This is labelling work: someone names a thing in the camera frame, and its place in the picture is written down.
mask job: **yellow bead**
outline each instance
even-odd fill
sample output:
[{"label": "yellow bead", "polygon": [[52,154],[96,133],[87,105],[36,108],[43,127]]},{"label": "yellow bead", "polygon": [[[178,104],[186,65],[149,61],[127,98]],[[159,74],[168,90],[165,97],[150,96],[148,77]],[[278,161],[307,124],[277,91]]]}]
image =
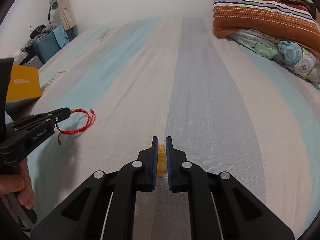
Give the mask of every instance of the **yellow bead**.
[{"label": "yellow bead", "polygon": [[158,146],[158,152],[164,152],[165,151],[165,147],[163,144],[159,144]]},{"label": "yellow bead", "polygon": [[157,177],[160,177],[166,168],[167,168],[167,164],[165,162],[158,162]]},{"label": "yellow bead", "polygon": [[167,161],[167,155],[165,152],[159,152],[158,153],[158,162],[166,162]]}]

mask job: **finger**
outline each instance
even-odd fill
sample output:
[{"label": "finger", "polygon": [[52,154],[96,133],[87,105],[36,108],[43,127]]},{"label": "finger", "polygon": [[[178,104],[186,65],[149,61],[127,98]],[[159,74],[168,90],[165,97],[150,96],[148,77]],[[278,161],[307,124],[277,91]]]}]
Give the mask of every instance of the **finger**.
[{"label": "finger", "polygon": [[17,192],[24,188],[25,182],[19,175],[0,175],[0,195]]},{"label": "finger", "polygon": [[24,187],[23,190],[19,192],[17,199],[21,205],[25,206],[29,201],[29,199],[32,197],[32,195],[33,195],[33,191],[31,188],[31,184],[28,184],[26,187]]},{"label": "finger", "polygon": [[28,163],[27,158],[25,158],[23,161],[19,163],[19,175],[25,180],[28,181],[30,179],[29,177],[29,169],[28,169]]},{"label": "finger", "polygon": [[26,204],[26,208],[27,209],[33,209],[33,206],[35,205],[35,195],[32,194],[31,198],[29,199],[29,201]]},{"label": "finger", "polygon": [[19,175],[24,179],[25,188],[19,193],[18,201],[21,205],[26,205],[33,195],[31,179],[29,176],[27,158],[19,163]]}]

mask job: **bed sheet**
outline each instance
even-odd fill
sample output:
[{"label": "bed sheet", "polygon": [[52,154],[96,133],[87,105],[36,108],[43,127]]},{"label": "bed sheet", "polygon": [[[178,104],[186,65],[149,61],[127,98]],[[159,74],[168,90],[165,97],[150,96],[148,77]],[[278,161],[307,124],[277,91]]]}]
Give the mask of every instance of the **bed sheet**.
[{"label": "bed sheet", "polygon": [[[229,171],[298,238],[320,209],[320,92],[275,62],[217,39],[212,21],[166,17],[100,26],[40,70],[31,114],[93,108],[81,135],[57,134],[29,155],[41,220],[96,170],[119,170],[152,136],[205,171]],[[85,123],[73,114],[60,128]],[[190,239],[187,194],[138,193],[134,239]]]}]

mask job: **red string bracelet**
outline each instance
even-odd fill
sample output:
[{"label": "red string bracelet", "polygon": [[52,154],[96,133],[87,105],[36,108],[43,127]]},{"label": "red string bracelet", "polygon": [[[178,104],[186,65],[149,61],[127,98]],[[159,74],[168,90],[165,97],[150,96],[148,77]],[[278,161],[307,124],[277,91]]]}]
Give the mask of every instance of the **red string bracelet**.
[{"label": "red string bracelet", "polygon": [[83,110],[83,109],[71,109],[71,113],[72,113],[72,114],[75,113],[75,112],[80,112],[80,113],[86,114],[86,115],[87,115],[87,122],[86,122],[86,124],[85,124],[83,127],[79,128],[79,129],[77,129],[77,130],[71,130],[71,131],[61,130],[61,129],[59,128],[58,124],[56,123],[56,127],[57,127],[57,129],[58,129],[58,131],[59,131],[59,135],[58,135],[58,143],[59,143],[59,145],[61,145],[60,136],[61,136],[62,134],[68,134],[68,135],[70,135],[70,134],[76,134],[76,133],[84,132],[84,131],[87,130],[91,125],[93,125],[94,121],[96,120],[96,114],[94,113],[93,109],[90,109],[90,112],[91,112],[91,114],[92,114],[91,116],[89,115],[89,113],[88,113],[87,111],[85,111],[85,110]]}]

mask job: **striped pillow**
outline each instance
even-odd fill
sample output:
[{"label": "striped pillow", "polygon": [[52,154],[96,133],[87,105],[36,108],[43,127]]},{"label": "striped pillow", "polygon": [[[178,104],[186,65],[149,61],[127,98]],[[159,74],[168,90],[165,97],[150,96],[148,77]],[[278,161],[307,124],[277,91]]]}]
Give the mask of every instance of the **striped pillow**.
[{"label": "striped pillow", "polygon": [[214,35],[249,28],[294,41],[320,57],[320,32],[307,8],[279,0],[213,0]]}]

